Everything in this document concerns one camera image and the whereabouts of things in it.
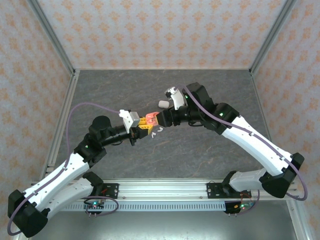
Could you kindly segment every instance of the black cable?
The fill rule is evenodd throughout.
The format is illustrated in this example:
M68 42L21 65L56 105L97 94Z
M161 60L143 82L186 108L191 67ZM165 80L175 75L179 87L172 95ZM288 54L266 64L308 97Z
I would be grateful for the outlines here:
M118 145L122 144L122 142L123 142L123 141L121 140L119 143L112 143L111 145L112 145L112 146L118 146Z
M190 123L190 122L188 122L188 125L189 125L190 127L203 127L203 126L204 126L203 124L195 125L194 123Z
M90 200L90 199L87 199L87 200L85 200L83 203L86 204L86 205L92 205L92 203L89 203L89 202L88 202L89 200Z
M83 197L82 199L87 199L87 200L92 200L92 199L106 199L106 200L114 201L114 203L116 204L116 207L115 207L114 210L108 211L108 212L104 212L104 213L100 213L100 214L95 214L95 215L94 215L95 217L101 217L101 216L113 214L113 213L114 213L115 211L117 211L118 208L119 208L119 203L118 203L118 201L115 200L115 199L113 199L113 198L111 198L111 197L108 197L108 196L86 196L86 197ZM88 207L86 208L85 213L86 213L87 215L89 215L89 217L90 217L91 213L89 213Z
M208 121L206 121L205 119L204 119L204 117L202 116L202 114L201 114L201 112L200 112L200 108L198 108L198 112L199 112L199 116L200 116L200 118L201 118L201 120L202 121L204 121L204 122L208 122Z

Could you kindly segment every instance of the floor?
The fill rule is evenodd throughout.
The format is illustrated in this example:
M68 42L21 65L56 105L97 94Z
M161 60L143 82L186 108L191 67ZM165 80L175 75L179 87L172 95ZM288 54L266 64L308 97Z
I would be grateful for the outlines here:
M93 102L115 110L131 109L143 116L160 112L159 100L169 87L199 82L216 103L233 106L261 134L267 136L251 76L248 70L81 70L72 106ZM100 115L110 118L112 126L122 124L118 115L96 107L83 106L70 122L70 145L74 149L88 132L92 120ZM230 140L203 127L182 124L154 132L135 146L124 141L107 146L107 155L94 171L110 178L220 178L233 170L246 172L262 166ZM63 137L56 164L67 156Z
M261 201L250 213L59 212L32 240L296 240L285 201Z

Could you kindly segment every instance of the metal base plate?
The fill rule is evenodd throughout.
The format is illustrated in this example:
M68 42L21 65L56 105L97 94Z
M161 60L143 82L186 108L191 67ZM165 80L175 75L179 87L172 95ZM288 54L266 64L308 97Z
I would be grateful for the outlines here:
M118 198L119 184L118 183L104 183L102 185L102 195L113 199Z
M249 198L245 194L249 195L250 198L252 197L251 191L242 191L244 195L241 196L240 192L232 192L230 195L227 195L222 187L221 183L216 183L216 182L209 182L206 184L206 191L208 195L208 199L247 199Z
M225 211L224 201L124 201L120 200L118 212L190 212L190 211ZM83 202L74 202L65 207L63 212L82 212L86 205ZM108 212L115 209L113 201L104 203L103 208L90 209L90 213Z

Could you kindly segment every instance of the wall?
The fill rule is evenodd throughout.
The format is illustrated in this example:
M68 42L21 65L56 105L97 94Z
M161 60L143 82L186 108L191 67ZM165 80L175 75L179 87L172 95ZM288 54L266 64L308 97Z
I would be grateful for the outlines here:
M69 78L27 1L1 1L1 239L9 239L9 194L39 180Z
M75 68L251 67L285 0L40 0Z
M305 157L309 225L320 236L320 4L298 0L254 76L273 141Z

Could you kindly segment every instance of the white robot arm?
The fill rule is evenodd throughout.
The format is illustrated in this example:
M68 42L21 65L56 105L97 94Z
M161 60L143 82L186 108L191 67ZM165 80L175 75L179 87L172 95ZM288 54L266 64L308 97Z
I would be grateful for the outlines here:
M264 167L250 172L231 171L222 183L208 183L214 184L214 187L210 188L215 191L211 198L215 195L219 198L221 195L224 195L223 198L239 198L242 191L261 189L277 198L285 196L297 175L292 166L300 168L304 161L302 155L290 154L274 145L251 127L230 105L214 104L204 86L197 82L189 84L187 91L183 90L182 93L171 87L165 94L173 100L174 106L156 116L159 125L170 127L183 122L189 125L200 122L208 130L238 144ZM93 172L87 171L106 155L105 146L125 139L129 139L133 146L137 139L150 133L148 128L140 128L140 118L136 112L120 110L119 116L123 118L123 125L116 127L111 126L108 117L96 117L89 127L89 133L66 162L24 192L15 190L10 194L8 217L26 237L32 237L41 231L48 219L67 205L101 193L103 181ZM83 173L85 174L82 178L66 188L73 179Z

